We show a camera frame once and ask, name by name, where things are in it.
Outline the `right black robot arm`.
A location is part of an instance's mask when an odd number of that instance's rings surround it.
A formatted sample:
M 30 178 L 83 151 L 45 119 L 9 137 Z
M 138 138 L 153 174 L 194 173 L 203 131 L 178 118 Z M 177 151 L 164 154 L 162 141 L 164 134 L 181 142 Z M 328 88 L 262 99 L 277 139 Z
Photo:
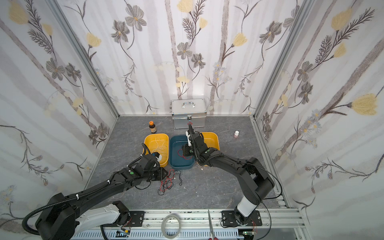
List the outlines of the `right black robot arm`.
M 234 210 L 234 218 L 238 225 L 248 224 L 253 211 L 275 187 L 276 178 L 256 158 L 239 159 L 209 148 L 204 136 L 193 129 L 192 123 L 188 123 L 188 127 L 188 143 L 182 147 L 183 155 L 193 156 L 200 166 L 219 168 L 237 178 L 244 196 Z

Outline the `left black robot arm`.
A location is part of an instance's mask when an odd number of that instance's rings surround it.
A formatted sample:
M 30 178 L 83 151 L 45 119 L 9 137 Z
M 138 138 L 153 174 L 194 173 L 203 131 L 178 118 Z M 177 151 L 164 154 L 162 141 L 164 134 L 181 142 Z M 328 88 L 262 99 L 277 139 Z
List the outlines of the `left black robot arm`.
M 84 221 L 81 216 L 94 210 L 102 201 L 135 188 L 143 181 L 162 181 L 166 170 L 160 166 L 158 152 L 151 153 L 143 144 L 143 153 L 120 171 L 88 189 L 70 195 L 56 194 L 48 203 L 27 214 L 22 221 L 23 229 L 43 240 L 69 240 L 80 231 Z

